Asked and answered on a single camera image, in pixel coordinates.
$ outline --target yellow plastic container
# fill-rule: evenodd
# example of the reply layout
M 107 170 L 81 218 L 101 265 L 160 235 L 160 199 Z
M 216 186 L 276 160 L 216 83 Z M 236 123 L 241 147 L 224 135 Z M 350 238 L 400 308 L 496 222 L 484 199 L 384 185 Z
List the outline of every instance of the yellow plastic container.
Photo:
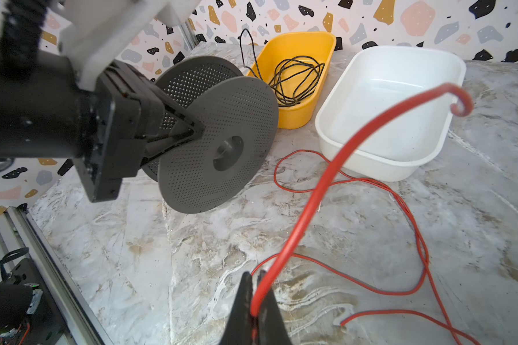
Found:
M 329 32 L 291 32 L 282 34 L 271 39 L 257 57 L 259 70 L 263 80 L 266 83 L 275 75 L 276 66 L 284 59 L 291 59 L 299 55 L 307 55 L 316 59 L 318 63 L 325 63 L 324 71 L 320 76 L 319 83 L 315 92 L 306 98 L 300 104 L 287 108 L 278 108 L 278 128 L 294 129 L 304 126 L 313 115 L 317 101 L 319 100 L 320 91 L 324 86 L 326 75 L 330 68 L 330 59 L 336 46 L 336 36 Z M 257 67 L 252 66 L 253 71 L 257 74 Z M 296 71 L 284 71 L 282 78 L 288 77 Z M 291 78 L 283 82 L 282 87 L 286 90 L 293 90 L 302 81 L 302 78 Z

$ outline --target white plastic container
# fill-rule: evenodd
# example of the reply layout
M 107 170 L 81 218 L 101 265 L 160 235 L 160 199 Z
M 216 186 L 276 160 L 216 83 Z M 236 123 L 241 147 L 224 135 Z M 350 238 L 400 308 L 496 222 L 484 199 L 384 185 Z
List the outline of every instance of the white plastic container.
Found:
M 320 108 L 315 127 L 329 160 L 362 128 L 394 104 L 445 82 L 462 85 L 466 65 L 458 56 L 433 49 L 376 46 L 359 52 Z M 441 151 L 452 114 L 446 94 L 380 128 L 344 167 L 380 181 L 406 179 Z

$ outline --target perforated disc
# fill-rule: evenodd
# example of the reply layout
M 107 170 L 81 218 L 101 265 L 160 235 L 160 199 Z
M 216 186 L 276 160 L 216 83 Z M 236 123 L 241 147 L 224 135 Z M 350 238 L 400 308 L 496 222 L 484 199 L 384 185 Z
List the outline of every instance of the perforated disc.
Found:
M 205 132 L 161 156 L 158 180 L 170 207 L 199 213 L 235 196 L 257 173 L 275 138 L 278 105 L 263 81 L 235 77 L 204 92 L 188 110 Z
M 183 108 L 187 108 L 212 86 L 239 77 L 242 72 L 225 59 L 216 56 L 197 56 L 180 61 L 161 75 L 155 84 Z M 167 135 L 176 120 L 168 115 L 161 122 L 159 135 Z M 148 163 L 144 172 L 157 181 L 159 160 Z

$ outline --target terrazzo patterned wallpaper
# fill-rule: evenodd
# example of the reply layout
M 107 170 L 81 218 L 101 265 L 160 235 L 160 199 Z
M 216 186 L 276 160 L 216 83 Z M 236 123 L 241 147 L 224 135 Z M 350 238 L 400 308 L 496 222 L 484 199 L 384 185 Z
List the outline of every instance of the terrazzo patterned wallpaper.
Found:
M 5 1 L 0 0 L 1 12 Z M 54 14 L 48 13 L 43 27 L 40 49 L 58 53 L 57 43 L 60 31 L 69 22 Z M 137 66 L 147 78 L 155 80 L 169 66 L 184 59 L 189 47 L 184 45 L 178 28 L 168 28 L 164 24 L 152 20 L 117 59 Z M 28 208 L 71 167 L 71 161 L 65 159 L 22 158 L 15 160 L 11 168 L 0 173 L 0 214 L 8 206 Z
M 518 62 L 518 0 L 202 0 L 190 20 L 200 41 L 237 44 L 248 28 L 264 45 L 285 32 L 325 30 L 337 50 L 405 45 Z

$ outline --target marble tabletop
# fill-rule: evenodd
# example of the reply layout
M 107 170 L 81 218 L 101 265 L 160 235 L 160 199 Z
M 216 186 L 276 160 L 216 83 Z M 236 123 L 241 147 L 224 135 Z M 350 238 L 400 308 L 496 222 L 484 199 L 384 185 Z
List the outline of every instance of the marble tabletop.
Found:
M 192 52 L 203 54 L 242 67 L 236 45 L 202 43 Z M 315 113 L 352 56 L 334 53 Z M 518 344 L 518 64 L 467 61 L 463 85 L 474 113 L 453 119 L 433 161 L 389 185 L 424 235 L 454 326 L 485 345 Z M 74 169 L 30 212 L 113 343 L 216 344 L 242 273 L 280 250 L 309 198 L 272 181 L 278 160 L 300 148 L 319 149 L 313 120 L 279 129 L 254 179 L 202 214 L 170 209 L 142 171 L 124 179 L 117 200 L 91 204 Z M 325 168 L 317 156 L 296 155 L 279 180 L 310 188 Z M 361 183 L 328 191 L 297 252 L 386 290 L 410 289 L 422 269 L 397 204 Z M 415 316 L 338 325 L 349 314 L 387 308 L 443 320 L 428 283 L 412 296 L 380 296 L 291 259 L 275 294 L 295 345 L 454 343 L 447 330 Z

